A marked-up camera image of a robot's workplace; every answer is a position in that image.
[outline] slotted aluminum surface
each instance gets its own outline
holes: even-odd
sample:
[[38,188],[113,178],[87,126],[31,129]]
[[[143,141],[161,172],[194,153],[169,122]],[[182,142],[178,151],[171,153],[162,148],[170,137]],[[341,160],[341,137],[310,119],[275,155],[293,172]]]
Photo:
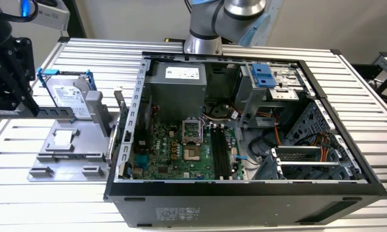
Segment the slotted aluminum surface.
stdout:
[[[182,52],[181,43],[135,43],[72,39],[59,43],[43,67],[95,72],[103,102],[118,111],[114,88],[122,87],[127,103],[133,96],[142,51]],[[332,103],[360,148],[387,189],[387,110],[382,108],[344,57],[329,50],[225,46],[230,56],[306,60],[329,94]],[[39,86],[40,105],[51,99]],[[102,231],[133,230],[114,204],[103,202],[105,182],[27,181],[36,153],[50,132],[52,120],[4,120],[0,124],[0,230]],[[308,231],[387,232],[387,199],[358,210],[328,226],[298,227]],[[295,231],[295,227],[158,228],[161,231]]]

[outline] blue light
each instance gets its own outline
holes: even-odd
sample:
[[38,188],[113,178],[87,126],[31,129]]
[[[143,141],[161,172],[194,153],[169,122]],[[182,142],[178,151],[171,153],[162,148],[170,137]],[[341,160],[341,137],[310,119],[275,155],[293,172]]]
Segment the blue light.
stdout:
[[30,0],[20,0],[22,16],[27,17],[31,15],[31,3]]

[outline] white label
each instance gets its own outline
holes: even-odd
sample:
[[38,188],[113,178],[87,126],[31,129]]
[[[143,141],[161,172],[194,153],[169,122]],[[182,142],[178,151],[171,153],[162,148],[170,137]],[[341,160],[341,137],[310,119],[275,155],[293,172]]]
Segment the white label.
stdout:
[[71,130],[58,130],[55,135],[55,145],[67,146],[71,144],[74,132]]
[[199,80],[199,68],[169,67],[166,78]]
[[238,111],[234,110],[234,113],[231,114],[231,118],[233,118],[233,119],[237,119],[237,118],[238,118],[238,115],[239,115]]
[[157,208],[157,217],[159,221],[197,221],[201,208]]
[[58,106],[71,107],[78,119],[91,119],[82,91],[75,86],[54,86]]

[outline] motherboard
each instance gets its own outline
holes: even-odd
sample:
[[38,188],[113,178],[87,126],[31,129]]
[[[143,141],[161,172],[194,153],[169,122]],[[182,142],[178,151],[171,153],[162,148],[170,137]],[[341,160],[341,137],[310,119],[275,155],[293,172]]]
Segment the motherboard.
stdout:
[[137,156],[135,179],[243,180],[233,128],[219,127],[217,139],[217,128],[197,122],[155,123],[151,150]]

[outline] sticker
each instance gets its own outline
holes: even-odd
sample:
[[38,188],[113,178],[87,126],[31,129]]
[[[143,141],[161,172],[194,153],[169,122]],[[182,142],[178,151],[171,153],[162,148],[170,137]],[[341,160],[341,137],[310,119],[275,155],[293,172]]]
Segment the sticker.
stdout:
[[78,119],[91,119],[82,91],[75,86],[54,86],[58,106],[71,107]]
[[166,78],[199,80],[199,68],[169,67]]
[[159,221],[197,221],[201,208],[157,208],[157,217]]
[[238,115],[239,115],[238,111],[234,110],[234,113],[231,114],[231,118],[235,120],[238,118]]

